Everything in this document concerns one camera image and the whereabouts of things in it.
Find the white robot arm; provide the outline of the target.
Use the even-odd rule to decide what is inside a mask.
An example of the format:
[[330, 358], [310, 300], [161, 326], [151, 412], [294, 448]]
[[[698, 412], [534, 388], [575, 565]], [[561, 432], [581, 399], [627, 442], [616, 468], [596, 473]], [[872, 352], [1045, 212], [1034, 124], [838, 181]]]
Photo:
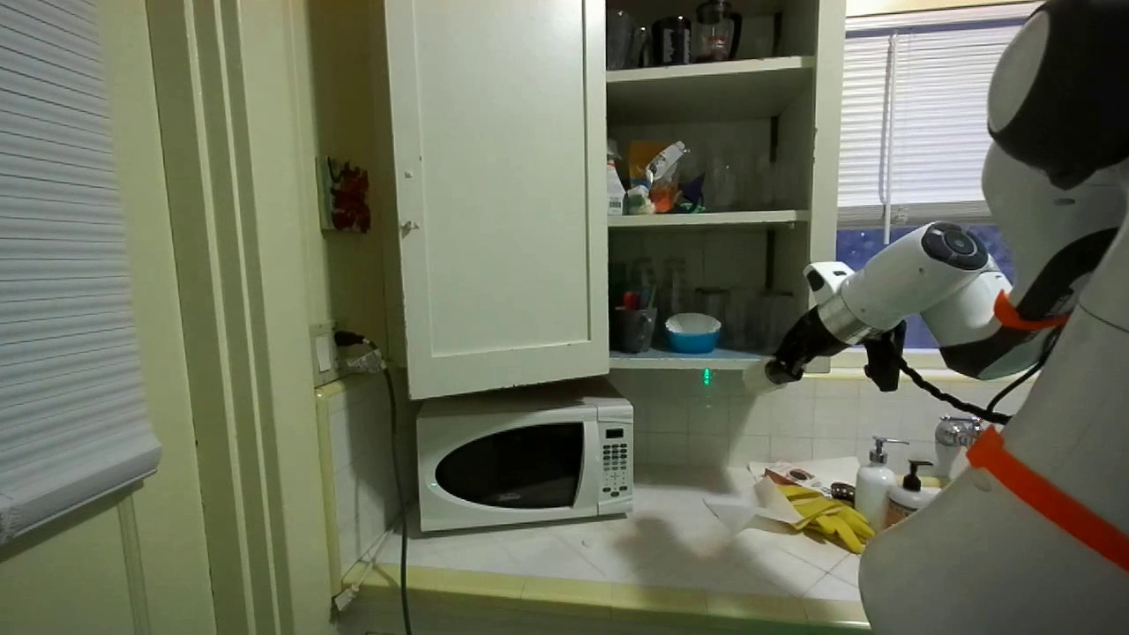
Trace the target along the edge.
[[898, 381], [916, 318], [978, 381], [1029, 374], [967, 468], [860, 553], [874, 635], [1129, 635], [1129, 0], [1045, 0], [988, 87], [983, 201], [1012, 247], [929, 222], [865, 267], [812, 267], [815, 306], [766, 379], [868, 348]]

